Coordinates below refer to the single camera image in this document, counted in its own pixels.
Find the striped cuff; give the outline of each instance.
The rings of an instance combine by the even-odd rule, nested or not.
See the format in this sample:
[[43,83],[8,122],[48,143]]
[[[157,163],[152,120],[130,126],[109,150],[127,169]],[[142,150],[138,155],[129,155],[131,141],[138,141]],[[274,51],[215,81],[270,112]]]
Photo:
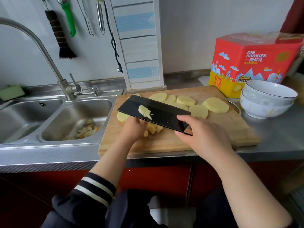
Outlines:
[[107,208],[112,201],[115,191],[116,188],[112,183],[90,172],[87,173],[74,190],[72,190],[72,192],[77,192],[77,194],[81,192],[82,194],[88,195]]

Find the sink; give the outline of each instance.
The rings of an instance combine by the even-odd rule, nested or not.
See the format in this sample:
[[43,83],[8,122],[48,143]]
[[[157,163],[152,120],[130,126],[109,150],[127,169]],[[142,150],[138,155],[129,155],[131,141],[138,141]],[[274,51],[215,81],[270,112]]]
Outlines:
[[0,143],[23,138],[41,126],[61,105],[61,99],[11,100],[0,106]]
[[85,122],[93,119],[94,123],[104,123],[111,111],[109,99],[86,99],[71,103],[42,132],[45,141],[61,141],[64,136],[74,137]]

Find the double sink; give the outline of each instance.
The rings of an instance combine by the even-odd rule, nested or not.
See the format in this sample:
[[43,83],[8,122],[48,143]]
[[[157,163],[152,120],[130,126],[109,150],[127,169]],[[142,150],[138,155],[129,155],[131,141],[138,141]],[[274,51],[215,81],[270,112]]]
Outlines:
[[[100,143],[117,96],[122,93],[81,95],[73,101],[62,95],[10,100],[0,105],[0,149]],[[101,129],[83,139],[64,140],[64,136],[75,137],[89,119],[102,124]]]

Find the gold circle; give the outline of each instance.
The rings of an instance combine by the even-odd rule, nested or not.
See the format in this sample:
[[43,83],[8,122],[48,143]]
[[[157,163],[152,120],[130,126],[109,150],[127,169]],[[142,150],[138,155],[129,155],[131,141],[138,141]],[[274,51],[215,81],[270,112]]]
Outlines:
[[284,62],[290,57],[290,52],[284,51],[276,56],[276,62]]

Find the countertop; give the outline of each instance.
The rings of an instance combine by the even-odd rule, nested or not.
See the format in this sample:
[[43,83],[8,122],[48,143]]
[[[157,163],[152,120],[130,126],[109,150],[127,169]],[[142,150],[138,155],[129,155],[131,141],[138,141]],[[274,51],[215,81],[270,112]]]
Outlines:
[[[206,72],[165,75],[167,89],[202,86],[198,77]],[[242,117],[260,137],[257,146],[240,147],[237,153],[247,162],[304,159],[304,106],[294,104],[286,113],[274,118]],[[0,150],[0,173],[90,169],[99,160],[99,144]],[[204,162],[192,150],[128,155],[126,167],[152,167]]]

